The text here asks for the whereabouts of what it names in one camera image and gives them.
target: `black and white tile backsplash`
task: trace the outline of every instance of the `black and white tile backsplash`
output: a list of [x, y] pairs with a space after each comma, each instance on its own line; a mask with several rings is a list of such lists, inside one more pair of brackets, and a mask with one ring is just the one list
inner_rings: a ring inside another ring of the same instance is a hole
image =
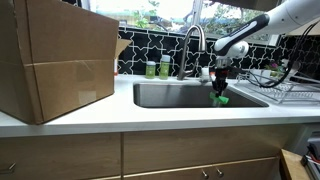
[[[147, 61], [156, 62], [158, 73], [161, 55], [166, 54], [171, 56], [169, 73], [171, 76], [176, 76], [180, 67], [184, 36], [120, 27], [119, 38], [129, 39], [133, 42], [119, 56], [119, 73], [143, 75]], [[244, 69], [262, 69], [271, 60], [288, 58], [297, 40], [298, 37], [283, 36], [276, 47], [250, 44], [248, 54], [242, 59], [234, 59], [231, 65]], [[213, 45], [215, 41], [216, 39], [207, 38], [207, 51], [198, 52], [197, 37], [191, 38], [187, 49], [186, 68], [191, 69], [195, 60], [199, 62], [193, 76], [199, 76], [201, 67], [214, 66], [216, 55], [213, 51]], [[308, 37], [298, 52], [299, 60], [302, 63], [301, 72], [320, 79], [320, 37]]]

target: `drawer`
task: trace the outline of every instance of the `drawer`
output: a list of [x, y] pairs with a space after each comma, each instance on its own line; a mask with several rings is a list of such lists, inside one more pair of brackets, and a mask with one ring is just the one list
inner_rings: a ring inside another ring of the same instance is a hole
[[88, 179], [120, 176], [120, 133], [0, 138], [0, 179]]
[[124, 133], [124, 174], [274, 157], [298, 125]]
[[237, 161], [124, 176], [125, 180], [271, 180], [277, 158]]

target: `sink basin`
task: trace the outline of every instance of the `sink basin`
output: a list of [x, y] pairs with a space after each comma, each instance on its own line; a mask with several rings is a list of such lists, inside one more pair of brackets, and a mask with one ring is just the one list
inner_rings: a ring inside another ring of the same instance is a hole
[[253, 108], [268, 104], [228, 87], [223, 96], [229, 98], [226, 105], [214, 104], [209, 98], [211, 86], [139, 83], [134, 84], [134, 103], [144, 108]]

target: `cable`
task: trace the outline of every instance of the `cable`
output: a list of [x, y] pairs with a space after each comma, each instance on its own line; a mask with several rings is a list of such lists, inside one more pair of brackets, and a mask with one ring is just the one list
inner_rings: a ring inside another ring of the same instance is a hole
[[249, 71], [249, 73], [257, 80], [257, 85], [260, 86], [260, 87], [263, 87], [263, 88], [273, 88], [273, 87], [276, 87], [277, 85], [279, 85], [280, 83], [282, 83], [288, 76], [289, 72], [291, 71], [291, 68], [292, 68], [292, 65], [293, 63], [298, 59], [295, 59], [295, 60], [291, 60], [291, 56], [294, 58], [295, 57], [295, 54], [297, 52], [297, 49], [300, 47], [301, 43], [303, 41], [305, 41], [307, 35], [309, 34], [309, 32], [318, 24], [319, 21], [311, 24], [304, 32], [303, 34], [300, 36], [299, 40], [298, 40], [298, 43], [296, 44], [296, 46], [294, 47], [293, 49], [293, 52], [289, 55], [289, 62], [288, 62], [288, 67], [287, 67], [287, 70], [285, 71], [284, 75], [277, 81], [275, 82], [274, 84], [270, 85], [270, 86], [267, 86], [267, 85], [264, 85], [262, 83], [260, 83], [260, 81], [258, 81], [256, 75], [254, 75], [253, 73], [251, 73]]

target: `dish rack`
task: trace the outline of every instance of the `dish rack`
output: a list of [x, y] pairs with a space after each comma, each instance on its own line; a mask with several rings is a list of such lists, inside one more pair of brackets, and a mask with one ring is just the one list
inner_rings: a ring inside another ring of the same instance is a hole
[[[260, 75], [256, 75], [257, 79], [264, 79], [263, 81], [274, 80]], [[300, 77], [290, 76], [296, 79], [301, 79], [305, 83], [298, 83], [289, 81], [288, 78], [281, 84], [274, 88], [263, 88], [257, 84], [257, 80], [250, 78], [250, 74], [239, 74], [237, 76], [238, 82], [236, 86], [247, 88], [253, 92], [259, 93], [269, 99], [272, 99], [279, 104], [292, 104], [299, 103], [300, 105], [319, 105], [320, 104], [320, 81]]]

